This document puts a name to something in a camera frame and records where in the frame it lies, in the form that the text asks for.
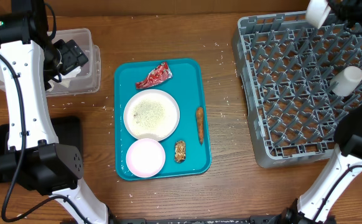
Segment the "white cup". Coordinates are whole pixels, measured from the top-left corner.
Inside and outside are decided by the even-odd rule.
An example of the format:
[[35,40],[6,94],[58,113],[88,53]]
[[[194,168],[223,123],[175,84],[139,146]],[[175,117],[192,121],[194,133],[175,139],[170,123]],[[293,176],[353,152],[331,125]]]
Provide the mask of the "white cup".
[[354,92],[362,81],[362,70],[349,66],[339,72],[330,81],[332,92],[337,96],[348,96]]

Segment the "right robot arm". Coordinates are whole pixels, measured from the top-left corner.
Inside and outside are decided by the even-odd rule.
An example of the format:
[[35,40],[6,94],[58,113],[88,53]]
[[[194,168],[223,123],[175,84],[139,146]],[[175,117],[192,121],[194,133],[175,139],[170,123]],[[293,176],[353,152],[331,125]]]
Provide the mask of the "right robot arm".
[[[355,24],[362,28],[362,1],[310,1],[306,20],[321,27],[330,12],[346,22],[351,32]],[[362,172],[362,105],[345,116],[336,127],[335,148],[313,185],[269,223],[334,223],[328,216],[333,204]]]

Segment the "white bowl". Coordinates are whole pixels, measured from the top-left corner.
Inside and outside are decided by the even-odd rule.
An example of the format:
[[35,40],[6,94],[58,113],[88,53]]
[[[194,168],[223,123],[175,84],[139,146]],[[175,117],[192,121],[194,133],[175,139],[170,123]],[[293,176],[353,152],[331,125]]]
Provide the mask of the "white bowl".
[[305,13],[305,20],[319,29],[331,11],[327,0],[310,0]]

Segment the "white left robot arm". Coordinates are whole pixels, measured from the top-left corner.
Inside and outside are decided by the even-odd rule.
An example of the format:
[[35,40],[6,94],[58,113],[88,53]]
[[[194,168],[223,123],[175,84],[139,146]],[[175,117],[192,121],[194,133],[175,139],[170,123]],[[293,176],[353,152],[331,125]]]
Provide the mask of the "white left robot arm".
[[75,146],[61,144],[50,119],[46,91],[52,82],[79,71],[88,57],[73,40],[56,39],[43,1],[13,1],[0,16],[0,69],[9,112],[7,151],[0,173],[12,185],[56,201],[77,223],[114,223],[83,178],[83,159]]

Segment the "white napkin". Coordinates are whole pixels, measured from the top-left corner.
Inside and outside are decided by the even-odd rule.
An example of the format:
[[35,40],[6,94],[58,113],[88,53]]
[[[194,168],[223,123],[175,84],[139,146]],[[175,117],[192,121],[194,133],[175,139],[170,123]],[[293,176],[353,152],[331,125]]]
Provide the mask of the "white napkin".
[[76,69],[72,70],[70,73],[66,75],[61,75],[62,81],[60,83],[56,83],[53,80],[49,81],[49,84],[51,87],[48,89],[48,91],[53,91],[53,89],[57,86],[64,86],[65,88],[68,88],[70,86],[70,81],[73,80],[79,73],[81,72],[81,67],[77,67]]

